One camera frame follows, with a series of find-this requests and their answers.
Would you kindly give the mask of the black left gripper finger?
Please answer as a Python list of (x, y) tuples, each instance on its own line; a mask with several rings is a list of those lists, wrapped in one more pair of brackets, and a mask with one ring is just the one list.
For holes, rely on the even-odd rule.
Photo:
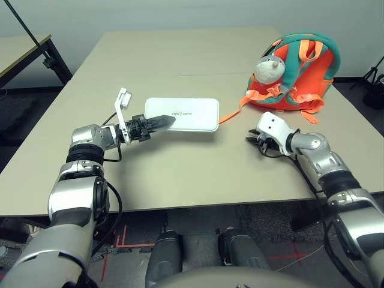
[(174, 116), (161, 115), (146, 119), (148, 131), (167, 130), (176, 121)]

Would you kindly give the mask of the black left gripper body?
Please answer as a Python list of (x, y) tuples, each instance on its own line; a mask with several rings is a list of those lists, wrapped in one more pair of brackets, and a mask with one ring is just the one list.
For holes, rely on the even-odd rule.
[(125, 124), (131, 142), (136, 140), (142, 142), (150, 139), (150, 133), (144, 114), (133, 116), (132, 119)]

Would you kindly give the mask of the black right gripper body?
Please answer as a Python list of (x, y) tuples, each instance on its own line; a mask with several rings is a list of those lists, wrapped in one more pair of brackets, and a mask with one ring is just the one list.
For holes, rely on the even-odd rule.
[(258, 136), (259, 152), (266, 157), (280, 157), (281, 152), (278, 144), (266, 134)]

